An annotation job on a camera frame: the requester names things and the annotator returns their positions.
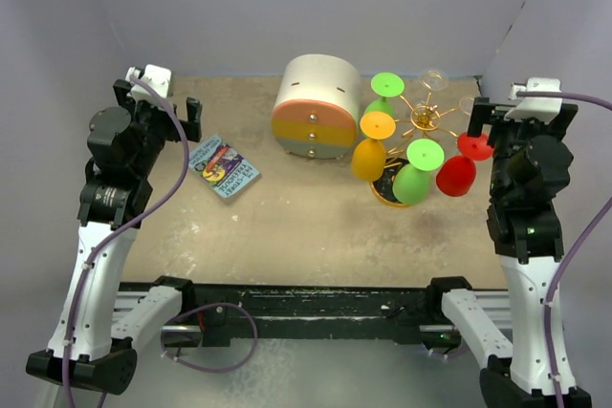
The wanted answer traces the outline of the clear ribbed flute glass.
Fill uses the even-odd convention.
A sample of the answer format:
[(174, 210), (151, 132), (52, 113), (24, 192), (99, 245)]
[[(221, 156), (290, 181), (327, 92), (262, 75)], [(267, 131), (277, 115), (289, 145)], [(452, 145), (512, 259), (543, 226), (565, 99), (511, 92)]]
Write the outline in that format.
[(472, 113), (474, 101), (474, 96), (462, 97), (458, 102), (458, 108), (463, 114), (465, 114), (466, 116), (470, 116)]

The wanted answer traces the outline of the red plastic goblet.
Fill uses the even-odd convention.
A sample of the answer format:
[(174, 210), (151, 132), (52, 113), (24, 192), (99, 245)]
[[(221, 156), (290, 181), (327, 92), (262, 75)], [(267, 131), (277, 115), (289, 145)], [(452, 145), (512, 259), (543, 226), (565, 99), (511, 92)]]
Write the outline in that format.
[(445, 195), (457, 198), (465, 196), (477, 175), (476, 164), (492, 156), (489, 137), (481, 134), (471, 137), (461, 134), (456, 141), (458, 154), (448, 159), (436, 176), (436, 185)]

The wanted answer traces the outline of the gold wine glass rack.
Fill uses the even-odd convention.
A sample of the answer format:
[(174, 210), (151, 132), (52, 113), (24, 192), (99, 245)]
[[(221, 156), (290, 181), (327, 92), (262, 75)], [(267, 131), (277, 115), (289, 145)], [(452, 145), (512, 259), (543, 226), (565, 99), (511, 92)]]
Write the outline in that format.
[(385, 205), (404, 208), (407, 204), (401, 204), (393, 195), (392, 186), (396, 174), (400, 169), (408, 164), (406, 151), (413, 138), (419, 134), (421, 139), (437, 140), (431, 136), (432, 132), (444, 132), (455, 139), (459, 135), (449, 129), (442, 127), (442, 118), (454, 112), (461, 112), (458, 102), (450, 109), (440, 112), (438, 106), (431, 100), (433, 94), (427, 90), (426, 99), (412, 104), (405, 96), (394, 97), (401, 99), (408, 108), (408, 115), (405, 118), (395, 118), (396, 125), (408, 123), (410, 127), (402, 133), (401, 142), (386, 151), (386, 162), (382, 175), (376, 181), (370, 183), (370, 189), (374, 196)]

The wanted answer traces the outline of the green goblet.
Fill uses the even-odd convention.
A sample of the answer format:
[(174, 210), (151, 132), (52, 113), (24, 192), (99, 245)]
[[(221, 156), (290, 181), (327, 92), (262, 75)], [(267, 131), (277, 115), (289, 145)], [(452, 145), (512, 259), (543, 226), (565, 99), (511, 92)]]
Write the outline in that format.
[(378, 98), (370, 102), (363, 113), (366, 115), (372, 112), (382, 112), (395, 118), (396, 111), (390, 99), (403, 94), (405, 88), (403, 79), (396, 74), (382, 72), (371, 78), (370, 86)]
[(396, 174), (392, 192), (401, 204), (415, 205), (427, 198), (432, 173), (444, 163), (445, 152), (435, 140), (418, 139), (408, 145), (406, 157), (408, 164)]

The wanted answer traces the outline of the green goblet front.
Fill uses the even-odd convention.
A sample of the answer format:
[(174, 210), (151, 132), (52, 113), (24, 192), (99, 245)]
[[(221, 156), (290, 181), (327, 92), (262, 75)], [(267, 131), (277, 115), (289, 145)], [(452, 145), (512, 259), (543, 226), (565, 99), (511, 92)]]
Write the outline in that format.
[(382, 112), (395, 118), (396, 111), (390, 99), (403, 94), (405, 88), (403, 79), (396, 74), (382, 72), (371, 78), (370, 86), (378, 98), (370, 102), (363, 113), (366, 115), (372, 112)]

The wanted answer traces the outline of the clear round wine glass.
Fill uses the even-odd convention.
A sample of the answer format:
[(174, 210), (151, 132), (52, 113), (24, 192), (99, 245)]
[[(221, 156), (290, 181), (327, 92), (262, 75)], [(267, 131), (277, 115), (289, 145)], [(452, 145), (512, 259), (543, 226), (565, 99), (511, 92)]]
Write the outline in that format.
[(438, 92), (447, 88), (448, 76), (438, 69), (425, 69), (419, 75), (420, 83), (430, 92)]

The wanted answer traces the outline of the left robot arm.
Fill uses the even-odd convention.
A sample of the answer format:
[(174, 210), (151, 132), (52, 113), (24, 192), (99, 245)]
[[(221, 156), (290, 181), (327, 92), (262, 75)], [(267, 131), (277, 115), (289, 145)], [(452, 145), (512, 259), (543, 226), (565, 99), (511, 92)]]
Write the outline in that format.
[(120, 395), (130, 384), (142, 348), (170, 319), (185, 324), (197, 311), (191, 281), (163, 276), (119, 322), (113, 320), (127, 256), (155, 204), (149, 175), (167, 142), (188, 145), (202, 136), (202, 104), (186, 99), (185, 120), (168, 99), (170, 83), (132, 74), (113, 85), (116, 105), (89, 122), (85, 185), (79, 196), (77, 255), (55, 331), (46, 348), (29, 355), (26, 372), (60, 386), (70, 406), (75, 389)]

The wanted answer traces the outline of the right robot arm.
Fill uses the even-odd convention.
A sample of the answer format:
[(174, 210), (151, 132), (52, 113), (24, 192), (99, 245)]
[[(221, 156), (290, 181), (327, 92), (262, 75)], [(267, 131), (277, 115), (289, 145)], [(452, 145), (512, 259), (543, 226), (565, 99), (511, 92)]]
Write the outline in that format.
[(467, 135), (491, 128), (487, 227), (510, 300), (511, 339), (499, 330), (460, 278), (434, 280), (426, 315), (460, 333), (479, 368), (489, 407), (590, 407), (566, 354), (558, 275), (569, 257), (553, 200), (570, 183), (574, 159), (563, 138), (578, 112), (563, 103), (549, 121), (535, 111), (513, 118), (512, 106), (479, 97)]

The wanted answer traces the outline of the yellow plastic goblet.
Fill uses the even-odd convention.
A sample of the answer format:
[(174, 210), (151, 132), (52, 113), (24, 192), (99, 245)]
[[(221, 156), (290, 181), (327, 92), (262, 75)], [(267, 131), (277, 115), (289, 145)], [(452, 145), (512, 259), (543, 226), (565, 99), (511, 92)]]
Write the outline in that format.
[(351, 169), (357, 178), (371, 183), (383, 174), (386, 162), (383, 142), (394, 135), (396, 122), (385, 112), (369, 112), (361, 118), (360, 129), (364, 139), (354, 150)]

